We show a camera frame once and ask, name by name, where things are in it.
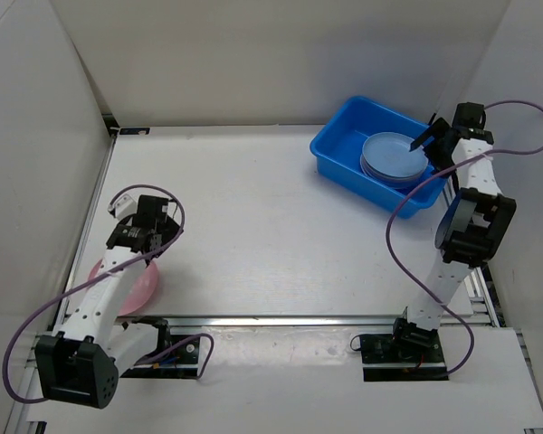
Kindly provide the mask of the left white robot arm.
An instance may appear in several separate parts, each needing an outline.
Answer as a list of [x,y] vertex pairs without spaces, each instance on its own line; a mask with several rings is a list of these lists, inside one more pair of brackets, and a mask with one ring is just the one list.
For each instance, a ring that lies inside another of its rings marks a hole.
[[143,317],[116,325],[130,291],[181,227],[168,214],[170,200],[128,196],[113,210],[118,223],[106,242],[97,282],[55,335],[43,335],[35,358],[43,397],[96,409],[107,407],[119,377],[139,360],[168,358],[167,321]]

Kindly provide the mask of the blue plate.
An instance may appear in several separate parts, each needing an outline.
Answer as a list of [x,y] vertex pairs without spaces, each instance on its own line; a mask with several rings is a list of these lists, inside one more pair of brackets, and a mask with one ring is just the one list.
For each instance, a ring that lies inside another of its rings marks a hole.
[[427,168],[428,159],[422,150],[411,149],[412,142],[412,138],[393,132],[370,136],[362,146],[362,170],[382,180],[418,178]]

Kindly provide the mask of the purple plate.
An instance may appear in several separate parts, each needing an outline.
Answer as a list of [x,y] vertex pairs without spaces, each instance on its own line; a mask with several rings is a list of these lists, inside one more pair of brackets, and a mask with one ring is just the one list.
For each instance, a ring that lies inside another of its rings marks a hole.
[[394,177],[392,175],[384,175],[374,169],[363,156],[360,157],[359,164],[364,175],[395,190],[413,188],[425,175],[425,171],[422,171],[421,173],[418,173],[416,175],[410,175],[406,177]]

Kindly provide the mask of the pink plate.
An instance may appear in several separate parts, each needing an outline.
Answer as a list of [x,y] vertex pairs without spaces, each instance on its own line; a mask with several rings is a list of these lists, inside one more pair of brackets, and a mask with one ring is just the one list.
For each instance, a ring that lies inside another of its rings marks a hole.
[[[105,289],[105,293],[108,293],[108,286],[110,285],[110,292],[114,294],[116,292],[115,278],[105,278],[101,282],[96,283],[94,286],[85,290],[84,300],[91,298],[91,292],[95,291],[99,294]],[[123,296],[122,305],[120,307],[118,316],[131,316],[139,311],[154,295],[159,281],[159,271],[157,264],[151,261],[141,274],[138,275],[136,280],[128,278],[127,282],[131,283],[129,292],[125,292],[124,282],[121,281],[118,285],[119,294]]]

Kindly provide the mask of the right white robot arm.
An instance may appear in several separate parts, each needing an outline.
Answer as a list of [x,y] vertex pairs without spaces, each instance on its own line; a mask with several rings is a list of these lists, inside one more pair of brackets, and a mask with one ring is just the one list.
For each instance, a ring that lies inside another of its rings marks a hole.
[[410,145],[411,151],[424,152],[437,174],[457,165],[452,173],[458,189],[434,238],[437,255],[427,294],[396,319],[388,339],[389,353],[398,361],[434,345],[444,308],[472,270],[494,257],[517,209],[496,182],[489,156],[494,139],[485,122],[482,104],[460,103],[451,123],[436,119]]

